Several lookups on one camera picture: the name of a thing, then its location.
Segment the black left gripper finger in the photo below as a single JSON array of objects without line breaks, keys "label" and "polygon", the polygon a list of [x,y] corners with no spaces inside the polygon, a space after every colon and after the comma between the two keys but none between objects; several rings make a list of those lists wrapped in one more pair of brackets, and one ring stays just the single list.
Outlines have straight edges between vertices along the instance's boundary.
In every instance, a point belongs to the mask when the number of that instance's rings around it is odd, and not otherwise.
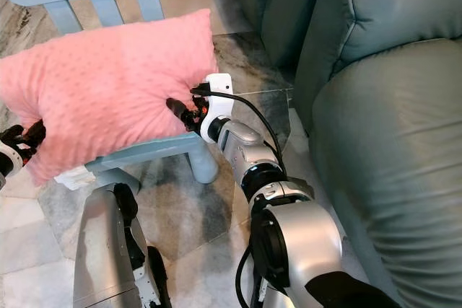
[{"label": "black left gripper finger", "polygon": [[25,144],[28,149],[37,151],[38,146],[43,143],[45,133],[46,129],[43,120],[37,120],[29,129],[24,131],[23,144]]}]

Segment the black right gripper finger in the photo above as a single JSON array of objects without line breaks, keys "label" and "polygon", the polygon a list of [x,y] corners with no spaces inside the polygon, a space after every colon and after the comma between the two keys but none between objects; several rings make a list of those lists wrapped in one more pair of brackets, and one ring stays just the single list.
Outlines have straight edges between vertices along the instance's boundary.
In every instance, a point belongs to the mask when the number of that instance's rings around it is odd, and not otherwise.
[{"label": "black right gripper finger", "polygon": [[168,100],[166,100],[166,107],[168,107],[168,109],[185,124],[185,126],[194,124],[194,112],[190,111],[180,100],[168,98]]}]

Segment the pink dotted plush pillow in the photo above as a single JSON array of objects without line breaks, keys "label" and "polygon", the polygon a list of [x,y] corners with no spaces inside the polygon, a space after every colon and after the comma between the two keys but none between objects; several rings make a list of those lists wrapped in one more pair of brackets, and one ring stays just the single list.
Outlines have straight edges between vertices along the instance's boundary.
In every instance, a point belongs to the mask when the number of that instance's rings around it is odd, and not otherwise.
[{"label": "pink dotted plush pillow", "polygon": [[101,157],[186,128],[166,106],[218,70],[211,12],[63,35],[0,60],[0,97],[43,142],[27,163],[40,186]]}]

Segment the green leather sofa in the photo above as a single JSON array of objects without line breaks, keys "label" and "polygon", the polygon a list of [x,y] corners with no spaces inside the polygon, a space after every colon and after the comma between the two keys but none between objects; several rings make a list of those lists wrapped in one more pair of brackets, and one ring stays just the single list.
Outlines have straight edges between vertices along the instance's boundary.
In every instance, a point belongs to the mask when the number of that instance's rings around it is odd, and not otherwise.
[{"label": "green leather sofa", "polygon": [[462,0],[238,0],[372,284],[462,308]]}]

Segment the silver left robot leg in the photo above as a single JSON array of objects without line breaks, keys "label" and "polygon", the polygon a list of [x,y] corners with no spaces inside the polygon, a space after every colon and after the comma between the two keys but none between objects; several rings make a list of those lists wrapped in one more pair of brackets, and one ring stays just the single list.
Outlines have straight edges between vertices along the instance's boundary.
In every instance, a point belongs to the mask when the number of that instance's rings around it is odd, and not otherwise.
[{"label": "silver left robot leg", "polygon": [[126,183],[93,190],[84,203],[73,308],[172,308],[161,252],[148,245]]}]

